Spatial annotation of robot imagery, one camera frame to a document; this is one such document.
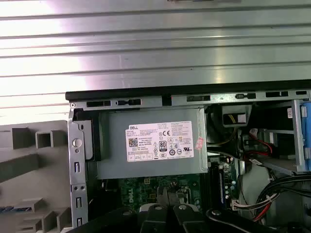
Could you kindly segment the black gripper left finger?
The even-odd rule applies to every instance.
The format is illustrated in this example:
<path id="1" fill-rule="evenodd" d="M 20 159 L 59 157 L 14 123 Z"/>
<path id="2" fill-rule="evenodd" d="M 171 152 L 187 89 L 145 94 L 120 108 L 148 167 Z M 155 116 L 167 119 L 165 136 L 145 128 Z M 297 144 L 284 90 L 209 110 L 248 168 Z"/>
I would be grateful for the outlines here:
<path id="1" fill-rule="evenodd" d="M 136 212 L 122 207 L 78 226 L 71 233 L 165 233 L 169 195 L 167 187 L 157 188 L 157 202 L 148 203 Z"/>

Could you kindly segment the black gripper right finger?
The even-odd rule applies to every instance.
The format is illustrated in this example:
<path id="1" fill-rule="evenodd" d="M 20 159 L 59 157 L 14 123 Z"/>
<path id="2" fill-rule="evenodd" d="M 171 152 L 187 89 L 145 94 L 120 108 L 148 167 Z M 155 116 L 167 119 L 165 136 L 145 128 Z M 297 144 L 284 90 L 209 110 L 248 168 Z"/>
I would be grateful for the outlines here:
<path id="1" fill-rule="evenodd" d="M 176 188 L 170 187 L 170 207 L 184 233 L 275 233 L 227 210 L 209 209 L 204 214 L 197 207 L 180 203 Z"/>

